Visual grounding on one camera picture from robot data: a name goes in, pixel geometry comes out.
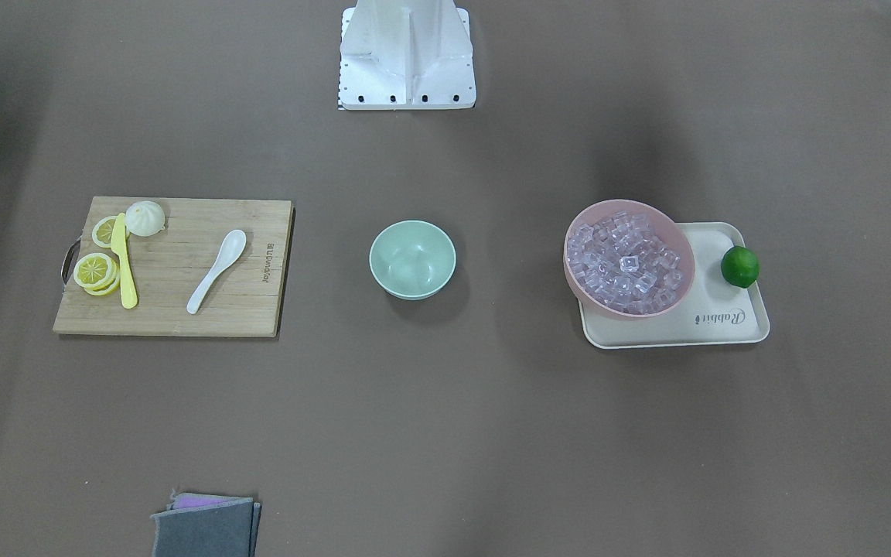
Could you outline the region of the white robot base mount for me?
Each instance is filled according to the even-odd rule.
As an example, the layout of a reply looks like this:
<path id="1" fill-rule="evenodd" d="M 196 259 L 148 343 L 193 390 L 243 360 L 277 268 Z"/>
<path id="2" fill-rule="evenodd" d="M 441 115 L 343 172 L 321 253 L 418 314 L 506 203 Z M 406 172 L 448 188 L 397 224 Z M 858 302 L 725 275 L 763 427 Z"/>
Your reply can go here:
<path id="1" fill-rule="evenodd" d="M 357 1 L 342 13 L 337 107 L 470 109 L 476 104 L 468 11 L 452 1 Z"/>

